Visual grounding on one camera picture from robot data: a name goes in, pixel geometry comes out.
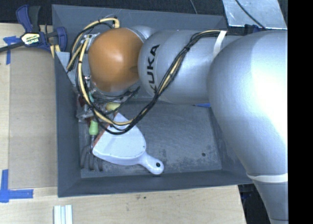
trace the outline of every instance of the green connector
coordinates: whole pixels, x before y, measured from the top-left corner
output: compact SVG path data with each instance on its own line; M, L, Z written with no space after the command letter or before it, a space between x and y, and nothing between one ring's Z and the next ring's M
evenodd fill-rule
M90 121L89 134L97 135L98 133L99 133L98 122L93 121L93 120Z

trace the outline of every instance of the gray bin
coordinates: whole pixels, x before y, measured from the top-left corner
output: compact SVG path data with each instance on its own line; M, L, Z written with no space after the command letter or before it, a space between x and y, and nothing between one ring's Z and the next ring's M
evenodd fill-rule
M114 14L122 27L144 25L162 29L225 29L221 16L54 5L53 26L64 26L68 47L76 34L94 20ZM138 123L147 153L164 163L164 172L149 173L140 165L103 162L104 172L80 167L87 125L75 117L77 95L60 60L55 58L58 139L58 196L147 192L251 183L210 108L159 102ZM127 118L146 104L142 97L123 108Z

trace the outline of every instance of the white plastic scoop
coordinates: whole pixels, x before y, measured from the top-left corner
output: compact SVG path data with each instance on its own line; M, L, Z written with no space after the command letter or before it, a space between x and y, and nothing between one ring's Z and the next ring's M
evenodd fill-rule
M114 120L127 121L120 113L116 115ZM112 132L117 131L112 127L108 127L108 129ZM161 174L164 170L162 161L147 154L146 140L137 126L121 135L113 135L105 131L95 144L92 153L100 159L117 165L140 164L155 175Z

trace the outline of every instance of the yellow clamp label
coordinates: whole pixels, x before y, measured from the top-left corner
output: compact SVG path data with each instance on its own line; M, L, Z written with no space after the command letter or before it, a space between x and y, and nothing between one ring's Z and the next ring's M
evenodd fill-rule
M22 36L21 40L26 44L26 45L31 45L34 43L39 42L40 35L39 34L33 34L33 33L28 33Z

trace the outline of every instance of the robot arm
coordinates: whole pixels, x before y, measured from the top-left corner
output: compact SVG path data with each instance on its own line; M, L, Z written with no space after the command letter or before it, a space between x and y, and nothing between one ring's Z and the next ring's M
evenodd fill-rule
M190 45L199 32L109 30L89 49L93 91L123 94L139 79L155 99L164 81L174 76L156 100L210 102L227 142L259 190L271 223L288 223L287 32L227 35L215 54L218 34L199 37ZM108 42L110 51L104 48ZM182 52L184 59L176 62ZM177 66L177 73L171 74Z

